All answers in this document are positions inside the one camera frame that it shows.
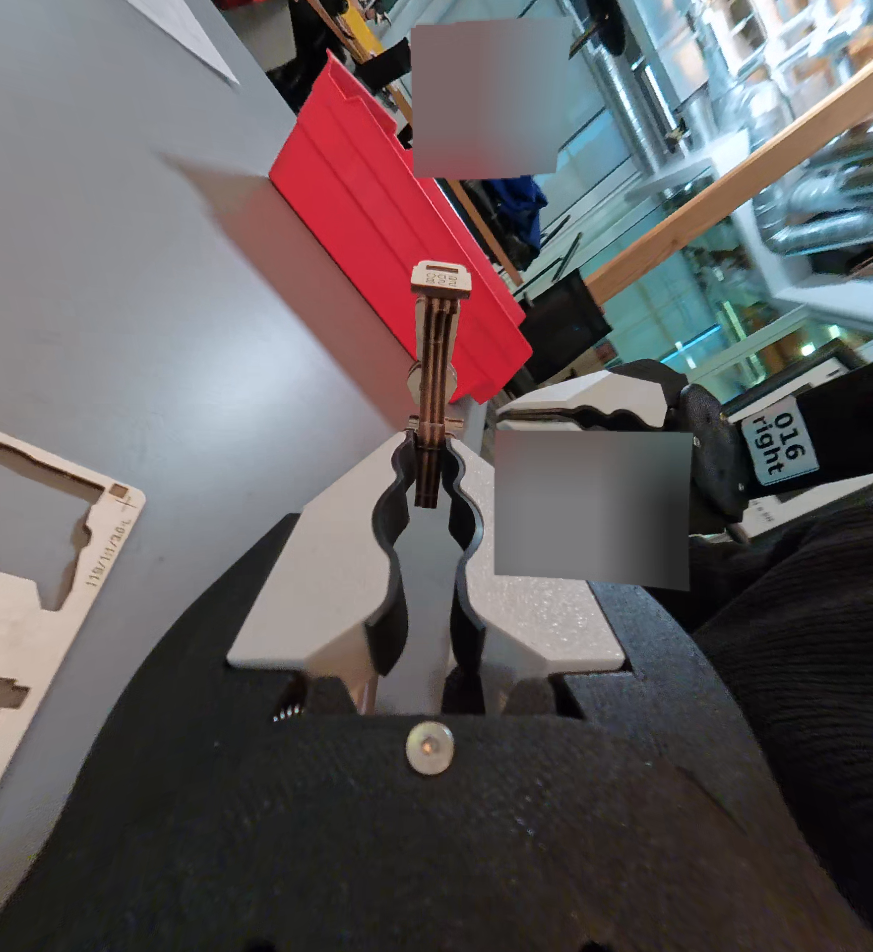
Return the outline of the laser-cut wooden sheet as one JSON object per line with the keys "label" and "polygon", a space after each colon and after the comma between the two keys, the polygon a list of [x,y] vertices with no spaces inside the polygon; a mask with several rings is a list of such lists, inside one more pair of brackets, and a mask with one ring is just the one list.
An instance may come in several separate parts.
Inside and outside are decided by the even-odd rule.
{"label": "laser-cut wooden sheet", "polygon": [[46,470],[99,489],[84,523],[89,540],[77,554],[71,588],[58,610],[41,606],[34,581],[0,572],[0,685],[16,696],[12,706],[0,705],[1,781],[132,534],[146,497],[131,485],[2,432],[0,446]]}

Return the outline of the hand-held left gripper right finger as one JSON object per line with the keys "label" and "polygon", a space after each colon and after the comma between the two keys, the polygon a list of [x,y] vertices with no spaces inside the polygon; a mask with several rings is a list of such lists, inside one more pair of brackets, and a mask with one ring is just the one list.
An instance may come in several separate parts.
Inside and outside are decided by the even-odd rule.
{"label": "hand-held left gripper right finger", "polygon": [[495,715],[521,682],[616,672],[626,662],[588,584],[497,574],[494,482],[493,466],[448,439],[442,485],[461,556],[450,615],[453,663],[441,700],[446,714]]}

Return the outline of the grey desk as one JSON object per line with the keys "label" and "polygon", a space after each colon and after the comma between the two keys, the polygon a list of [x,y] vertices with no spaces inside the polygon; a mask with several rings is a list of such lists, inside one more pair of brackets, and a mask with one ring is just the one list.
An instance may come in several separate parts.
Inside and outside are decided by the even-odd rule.
{"label": "grey desk", "polygon": [[0,431],[146,506],[0,785],[0,909],[133,673],[412,410],[403,347],[267,173],[295,114],[128,2],[0,2]]}

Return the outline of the blue jacket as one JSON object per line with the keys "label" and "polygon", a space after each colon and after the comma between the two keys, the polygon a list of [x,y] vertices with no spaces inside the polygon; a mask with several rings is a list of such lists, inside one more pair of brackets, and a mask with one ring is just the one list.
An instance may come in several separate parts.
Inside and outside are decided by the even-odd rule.
{"label": "blue jacket", "polygon": [[541,244],[540,215],[548,199],[536,178],[522,175],[484,180],[495,194],[498,216],[510,233],[535,252]]}

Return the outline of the red plastic bin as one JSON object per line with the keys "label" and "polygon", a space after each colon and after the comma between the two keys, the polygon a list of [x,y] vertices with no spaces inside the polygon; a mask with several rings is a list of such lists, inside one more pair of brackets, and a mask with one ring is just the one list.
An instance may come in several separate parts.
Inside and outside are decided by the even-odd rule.
{"label": "red plastic bin", "polygon": [[270,179],[411,357],[412,269],[433,260],[468,270],[455,396],[486,403],[532,354],[522,310],[436,182],[414,176],[394,119],[334,54],[325,59]]}

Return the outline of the layered wooden model part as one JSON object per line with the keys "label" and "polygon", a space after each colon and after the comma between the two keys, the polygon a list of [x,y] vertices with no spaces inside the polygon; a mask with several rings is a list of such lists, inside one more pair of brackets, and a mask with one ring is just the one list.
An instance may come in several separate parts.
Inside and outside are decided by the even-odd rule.
{"label": "layered wooden model part", "polygon": [[411,272],[417,297],[417,356],[408,375],[418,414],[413,426],[417,463],[415,504],[437,507],[443,448],[447,437],[446,407],[454,396],[457,376],[452,365],[461,304],[473,284],[467,268],[422,260]]}

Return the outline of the silver ventilation ducts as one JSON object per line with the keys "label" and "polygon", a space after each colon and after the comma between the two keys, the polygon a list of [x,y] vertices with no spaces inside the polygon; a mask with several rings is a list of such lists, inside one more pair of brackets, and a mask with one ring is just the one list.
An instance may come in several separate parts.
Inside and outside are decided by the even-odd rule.
{"label": "silver ventilation ducts", "polygon": [[752,199],[764,246],[799,257],[873,244],[873,161],[789,176]]}

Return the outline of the framed black-white marker sign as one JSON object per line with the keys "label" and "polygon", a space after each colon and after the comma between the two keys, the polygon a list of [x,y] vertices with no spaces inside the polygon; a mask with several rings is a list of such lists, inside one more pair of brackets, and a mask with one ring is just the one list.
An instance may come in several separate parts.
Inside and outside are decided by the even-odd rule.
{"label": "framed black-white marker sign", "polygon": [[[867,363],[858,352],[843,341],[835,340],[822,346],[812,356],[730,399],[725,411],[732,422],[740,422],[781,399],[789,396],[800,399],[811,388],[828,386],[835,379],[865,366]],[[809,516],[869,502],[873,502],[872,470],[848,479],[824,482],[813,488],[792,489],[790,483],[786,482],[780,492],[753,499],[741,522],[729,525],[726,533],[737,541],[772,539],[782,528],[803,523]]]}

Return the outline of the white printed paper sheet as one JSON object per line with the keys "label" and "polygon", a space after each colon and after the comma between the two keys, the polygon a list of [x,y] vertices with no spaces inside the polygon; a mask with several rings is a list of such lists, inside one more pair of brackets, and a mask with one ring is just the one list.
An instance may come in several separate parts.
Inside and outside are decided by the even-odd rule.
{"label": "white printed paper sheet", "polygon": [[127,1],[159,30],[232,86],[240,81],[185,1]]}

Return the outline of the wooden beam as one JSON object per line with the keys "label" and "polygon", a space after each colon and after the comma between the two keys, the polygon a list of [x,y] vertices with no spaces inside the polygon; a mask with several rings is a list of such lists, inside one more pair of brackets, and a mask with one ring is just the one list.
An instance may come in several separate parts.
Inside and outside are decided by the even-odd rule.
{"label": "wooden beam", "polygon": [[605,305],[764,187],[873,116],[873,60],[747,159],[585,279]]}

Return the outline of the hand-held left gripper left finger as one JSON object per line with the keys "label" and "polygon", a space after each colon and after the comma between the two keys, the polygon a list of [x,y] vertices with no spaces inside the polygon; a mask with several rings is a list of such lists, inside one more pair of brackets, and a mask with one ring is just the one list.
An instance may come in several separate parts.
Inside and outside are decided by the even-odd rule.
{"label": "hand-held left gripper left finger", "polygon": [[227,661],[310,679],[333,677],[359,712],[406,646],[407,601],[395,542],[417,475],[412,434],[399,433],[297,518],[240,626]]}

